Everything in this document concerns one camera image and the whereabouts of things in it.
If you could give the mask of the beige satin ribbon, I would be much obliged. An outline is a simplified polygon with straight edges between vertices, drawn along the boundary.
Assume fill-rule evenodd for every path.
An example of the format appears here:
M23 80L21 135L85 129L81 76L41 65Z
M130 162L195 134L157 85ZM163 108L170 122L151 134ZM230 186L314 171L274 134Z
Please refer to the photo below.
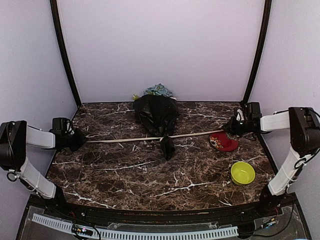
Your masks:
M167 136L167 137L172 138L172 139L185 138L185 137L197 137L197 136L210 135L210 134L219 133L219 132L223 132L223 130L219 129L219 130L206 131L206 132L172 135L172 136ZM111 144L111 143L127 143L127 142L137 142L137 141L155 141L155 140L161 141L163 138L164 138L164 136L161 136L161 137L142 137L142 138L113 139L113 140L88 140L86 143L90 143L90 144L93 144L93 143Z

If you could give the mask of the black wrapping paper sheet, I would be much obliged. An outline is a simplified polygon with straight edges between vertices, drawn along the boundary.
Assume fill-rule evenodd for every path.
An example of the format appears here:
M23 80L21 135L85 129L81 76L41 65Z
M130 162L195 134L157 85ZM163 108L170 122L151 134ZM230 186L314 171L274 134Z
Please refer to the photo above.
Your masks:
M179 117L177 101L163 95L147 94L133 102L133 109L143 127L153 137L160 137L160 148L168 161L175 153L171 136Z

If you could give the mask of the blue hydrangea flower stem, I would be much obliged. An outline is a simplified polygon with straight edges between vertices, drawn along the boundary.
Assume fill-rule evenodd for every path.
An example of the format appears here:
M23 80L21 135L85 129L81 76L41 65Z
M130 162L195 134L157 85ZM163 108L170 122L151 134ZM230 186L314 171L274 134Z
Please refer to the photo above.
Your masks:
M164 97L173 97L172 91L166 88L161 83L156 84L152 87L148 87L144 92L143 95L154 95L154 96L164 96Z

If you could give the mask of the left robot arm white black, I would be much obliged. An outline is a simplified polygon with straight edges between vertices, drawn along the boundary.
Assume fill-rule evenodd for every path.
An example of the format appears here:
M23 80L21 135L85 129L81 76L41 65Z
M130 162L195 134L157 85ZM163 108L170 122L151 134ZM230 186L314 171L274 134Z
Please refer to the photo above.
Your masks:
M71 208L63 190L37 170L27 157L27 146L72 153L87 142L82 131L70 119L52 119L52 128L43 131L28 125L25 120L3 122L0 125L0 167L11 182L19 180L28 190L37 193L60 218L67 218Z

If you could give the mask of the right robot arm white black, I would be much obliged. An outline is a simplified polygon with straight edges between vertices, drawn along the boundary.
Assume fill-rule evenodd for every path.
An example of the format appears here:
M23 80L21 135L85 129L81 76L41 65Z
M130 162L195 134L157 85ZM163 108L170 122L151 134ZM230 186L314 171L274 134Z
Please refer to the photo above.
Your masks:
M274 178L262 189L255 213L266 217L285 197L304 166L320 152L319 114L311 107L289 107L271 115L262 115L258 102L234 109L234 115L222 129L238 137L245 133L269 133L290 130L288 155Z

